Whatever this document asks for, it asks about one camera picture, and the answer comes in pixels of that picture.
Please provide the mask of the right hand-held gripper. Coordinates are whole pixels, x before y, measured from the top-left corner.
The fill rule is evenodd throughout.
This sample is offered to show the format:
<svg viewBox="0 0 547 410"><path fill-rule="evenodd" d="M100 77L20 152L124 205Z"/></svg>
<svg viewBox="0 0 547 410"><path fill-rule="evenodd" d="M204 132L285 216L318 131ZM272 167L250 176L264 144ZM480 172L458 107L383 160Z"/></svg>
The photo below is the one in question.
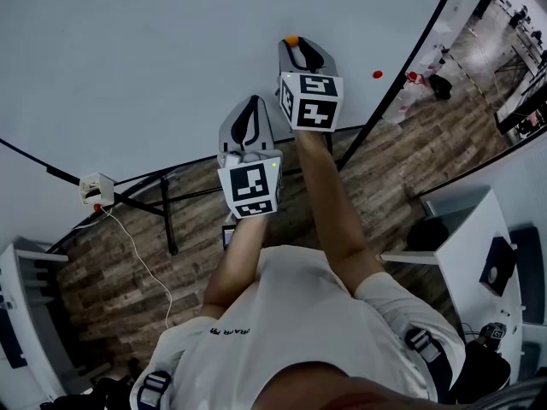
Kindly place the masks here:
<svg viewBox="0 0 547 410"><path fill-rule="evenodd" d="M317 43L299 37L298 48L311 73L302 73L285 39L278 44L279 106L292 130L334 132L344 100L343 79L328 76L338 74L336 63Z"/></svg>

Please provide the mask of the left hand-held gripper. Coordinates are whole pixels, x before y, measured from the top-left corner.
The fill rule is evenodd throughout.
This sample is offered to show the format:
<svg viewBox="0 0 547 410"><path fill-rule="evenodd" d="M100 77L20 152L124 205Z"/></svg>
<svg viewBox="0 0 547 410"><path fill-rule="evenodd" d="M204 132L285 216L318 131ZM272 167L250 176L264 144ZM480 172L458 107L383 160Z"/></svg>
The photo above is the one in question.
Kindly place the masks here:
<svg viewBox="0 0 547 410"><path fill-rule="evenodd" d="M232 151L218 155L217 170L232 215L246 219L275 213L283 155L277 149L266 150L274 147L274 138L261 97L246 98L225 118L219 130L219 147L221 151Z"/></svg>

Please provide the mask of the person's right forearm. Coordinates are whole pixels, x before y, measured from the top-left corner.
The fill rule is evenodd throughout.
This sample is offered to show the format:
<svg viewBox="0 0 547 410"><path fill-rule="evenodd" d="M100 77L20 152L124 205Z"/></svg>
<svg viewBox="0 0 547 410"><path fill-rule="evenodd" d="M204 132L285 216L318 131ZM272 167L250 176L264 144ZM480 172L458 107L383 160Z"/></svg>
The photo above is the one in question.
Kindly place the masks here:
<svg viewBox="0 0 547 410"><path fill-rule="evenodd" d="M369 247L322 134L297 131L296 146L321 247L330 268L355 294L366 278L384 268Z"/></svg>

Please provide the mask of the person's left forearm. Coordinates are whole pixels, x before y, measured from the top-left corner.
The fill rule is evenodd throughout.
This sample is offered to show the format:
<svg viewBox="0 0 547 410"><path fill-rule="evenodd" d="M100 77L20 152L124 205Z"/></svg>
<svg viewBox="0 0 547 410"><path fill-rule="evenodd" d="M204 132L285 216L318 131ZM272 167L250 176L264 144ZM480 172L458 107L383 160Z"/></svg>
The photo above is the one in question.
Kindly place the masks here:
<svg viewBox="0 0 547 410"><path fill-rule="evenodd" d="M267 227L267 215L238 223L220 264L209 278L198 316L219 319L255 281Z"/></svg>

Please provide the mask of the clear red-capped water bottle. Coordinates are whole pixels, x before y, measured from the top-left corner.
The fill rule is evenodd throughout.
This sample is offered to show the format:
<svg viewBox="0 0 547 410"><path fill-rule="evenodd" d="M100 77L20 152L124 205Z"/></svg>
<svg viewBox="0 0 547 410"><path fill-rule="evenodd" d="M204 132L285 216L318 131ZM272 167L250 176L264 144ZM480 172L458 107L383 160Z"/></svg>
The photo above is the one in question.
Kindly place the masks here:
<svg viewBox="0 0 547 410"><path fill-rule="evenodd" d="M407 73L403 88L397 93L382 118L394 125L403 122L409 108L420 97L421 91L421 75L414 71Z"/></svg>

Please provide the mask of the black whiteboard stand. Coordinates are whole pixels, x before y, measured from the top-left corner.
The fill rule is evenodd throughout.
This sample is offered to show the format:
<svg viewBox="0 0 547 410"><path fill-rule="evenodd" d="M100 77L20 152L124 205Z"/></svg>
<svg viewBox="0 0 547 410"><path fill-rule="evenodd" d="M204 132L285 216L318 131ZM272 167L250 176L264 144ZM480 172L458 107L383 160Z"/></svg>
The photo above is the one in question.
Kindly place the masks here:
<svg viewBox="0 0 547 410"><path fill-rule="evenodd" d="M359 131L356 134L356 137L354 138L354 140L351 142L348 149L342 155L342 157L336 160L337 168L340 172L345 168L345 166L351 160L351 158L356 153L356 151L364 143L364 141L367 139L368 135L371 133L371 131L374 129L377 123L378 121L376 120L370 120L365 125L352 126L349 128L343 128L342 130L336 131L336 133L356 131L356 130ZM168 252L171 255L177 255L179 253L179 249L176 246L176 243L174 241L174 234L173 234L173 228L172 228L172 222L171 222L171 205L178 202L183 202L183 201L195 199L201 196L207 196L216 192L220 192L221 187L217 185L212 188L193 191L185 195L170 197L168 177L172 176L174 173L178 173L181 169L186 169L187 167L193 167L194 165L199 165L203 162L211 161L212 159L213 159L213 156L208 156L208 157L204 157L194 161L189 161L186 163L181 163L181 164L173 165L170 167L165 167L160 170L156 170L150 173L142 174L137 177L125 180L124 183L132 182L137 179L139 179L139 182L136 185L132 185L129 189L127 189L126 191L123 191L122 193L115 193L115 203L109 205L109 209L115 208L119 205L126 205L130 208L136 208L148 214L153 214L158 217L161 217L164 222ZM142 192L146 185L153 185L156 182L160 184L161 199L159 201L145 203L132 198L132 196L135 195L136 193Z"/></svg>

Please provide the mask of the black bag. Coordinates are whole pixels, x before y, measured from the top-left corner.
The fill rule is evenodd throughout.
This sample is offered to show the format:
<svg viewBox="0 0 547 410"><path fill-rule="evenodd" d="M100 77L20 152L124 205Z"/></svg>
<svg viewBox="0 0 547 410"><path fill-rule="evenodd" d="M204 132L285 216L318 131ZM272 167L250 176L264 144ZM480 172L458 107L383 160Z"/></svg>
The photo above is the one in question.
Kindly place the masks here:
<svg viewBox="0 0 547 410"><path fill-rule="evenodd" d="M429 85L433 91L435 97L439 100L449 100L451 99L451 90L452 84L449 80L438 76L437 74L432 74L429 79Z"/></svg>

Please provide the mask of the black round bin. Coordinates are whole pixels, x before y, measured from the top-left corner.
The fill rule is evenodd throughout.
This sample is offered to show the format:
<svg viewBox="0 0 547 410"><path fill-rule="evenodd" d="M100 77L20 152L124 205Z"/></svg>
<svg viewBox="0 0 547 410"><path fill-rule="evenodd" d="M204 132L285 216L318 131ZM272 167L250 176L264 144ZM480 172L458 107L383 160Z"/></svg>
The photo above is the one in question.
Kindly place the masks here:
<svg viewBox="0 0 547 410"><path fill-rule="evenodd" d="M435 251L449 237L449 230L440 219L423 219L416 222L406 238L412 251Z"/></svg>

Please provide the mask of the person's white t-shirt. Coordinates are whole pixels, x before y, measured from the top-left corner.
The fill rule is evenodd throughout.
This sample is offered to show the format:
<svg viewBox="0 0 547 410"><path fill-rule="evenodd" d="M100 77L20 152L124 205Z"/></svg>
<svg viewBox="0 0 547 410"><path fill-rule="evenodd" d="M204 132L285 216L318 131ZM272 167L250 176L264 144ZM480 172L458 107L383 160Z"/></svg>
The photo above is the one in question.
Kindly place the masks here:
<svg viewBox="0 0 547 410"><path fill-rule="evenodd" d="M251 410L277 373L302 363L438 401L429 354L460 374L465 346L456 330L389 273L351 294L321 251L272 247L219 319L196 317L161 334L130 406L150 398L160 410Z"/></svg>

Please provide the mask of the white shelf unit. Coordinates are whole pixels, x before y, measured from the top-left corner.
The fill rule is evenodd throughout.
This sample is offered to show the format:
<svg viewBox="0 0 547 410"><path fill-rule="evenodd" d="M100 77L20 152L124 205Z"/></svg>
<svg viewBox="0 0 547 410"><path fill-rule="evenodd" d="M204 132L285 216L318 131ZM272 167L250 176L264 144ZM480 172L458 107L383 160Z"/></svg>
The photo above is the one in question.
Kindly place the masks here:
<svg viewBox="0 0 547 410"><path fill-rule="evenodd" d="M36 382L50 400L65 394L65 389L46 354L31 315L31 303L20 269L20 260L67 262L66 255L17 249L10 244L0 255L0 286L4 300L10 303L8 315Z"/></svg>

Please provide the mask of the black chair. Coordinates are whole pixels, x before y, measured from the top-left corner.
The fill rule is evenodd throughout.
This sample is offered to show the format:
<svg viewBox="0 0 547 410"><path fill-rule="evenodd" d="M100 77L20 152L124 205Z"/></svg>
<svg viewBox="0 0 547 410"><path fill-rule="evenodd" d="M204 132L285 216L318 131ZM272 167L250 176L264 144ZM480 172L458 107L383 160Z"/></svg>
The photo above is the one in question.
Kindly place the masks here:
<svg viewBox="0 0 547 410"><path fill-rule="evenodd" d="M131 358L127 363L129 374L120 380L101 378L90 394L65 395L53 402L43 403L41 410L131 410L131 381L142 372L139 360Z"/></svg>

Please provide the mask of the black desk mat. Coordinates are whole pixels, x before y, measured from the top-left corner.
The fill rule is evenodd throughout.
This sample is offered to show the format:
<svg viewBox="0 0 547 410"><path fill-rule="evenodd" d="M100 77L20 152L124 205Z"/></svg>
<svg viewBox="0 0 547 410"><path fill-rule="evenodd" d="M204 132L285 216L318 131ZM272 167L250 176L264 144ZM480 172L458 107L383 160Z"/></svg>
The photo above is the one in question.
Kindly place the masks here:
<svg viewBox="0 0 547 410"><path fill-rule="evenodd" d="M518 272L521 301L525 307L523 321L542 325L545 317L544 260L538 228L523 226L510 232L516 245L516 268Z"/></svg>

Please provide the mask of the dark blue panel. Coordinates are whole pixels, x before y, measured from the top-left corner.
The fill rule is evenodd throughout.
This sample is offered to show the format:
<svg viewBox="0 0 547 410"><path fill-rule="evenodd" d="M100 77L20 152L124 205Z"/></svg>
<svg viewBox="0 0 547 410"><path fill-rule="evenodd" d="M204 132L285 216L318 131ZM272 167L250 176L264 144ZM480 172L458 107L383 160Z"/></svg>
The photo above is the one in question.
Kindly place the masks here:
<svg viewBox="0 0 547 410"><path fill-rule="evenodd" d="M27 366L26 358L15 335L6 310L0 308L0 344L13 369Z"/></svg>

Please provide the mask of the white switch box red button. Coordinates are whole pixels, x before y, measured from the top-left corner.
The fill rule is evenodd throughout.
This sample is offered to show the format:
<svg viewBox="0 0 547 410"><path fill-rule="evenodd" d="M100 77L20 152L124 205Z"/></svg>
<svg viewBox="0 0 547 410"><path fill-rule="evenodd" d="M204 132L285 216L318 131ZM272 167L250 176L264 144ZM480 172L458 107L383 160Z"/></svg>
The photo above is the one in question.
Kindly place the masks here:
<svg viewBox="0 0 547 410"><path fill-rule="evenodd" d="M102 173L92 173L79 180L79 198L86 207L115 203L115 182Z"/></svg>

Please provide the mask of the black frame table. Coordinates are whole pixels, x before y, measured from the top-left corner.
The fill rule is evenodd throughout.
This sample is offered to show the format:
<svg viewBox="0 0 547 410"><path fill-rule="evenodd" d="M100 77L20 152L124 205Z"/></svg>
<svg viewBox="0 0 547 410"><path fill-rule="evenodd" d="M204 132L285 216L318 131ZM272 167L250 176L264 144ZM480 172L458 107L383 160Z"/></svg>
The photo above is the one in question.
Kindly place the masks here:
<svg viewBox="0 0 547 410"><path fill-rule="evenodd" d="M500 134L505 135L547 103L547 61L537 64L526 49L511 46L509 59L498 73L511 73L510 96L494 113Z"/></svg>

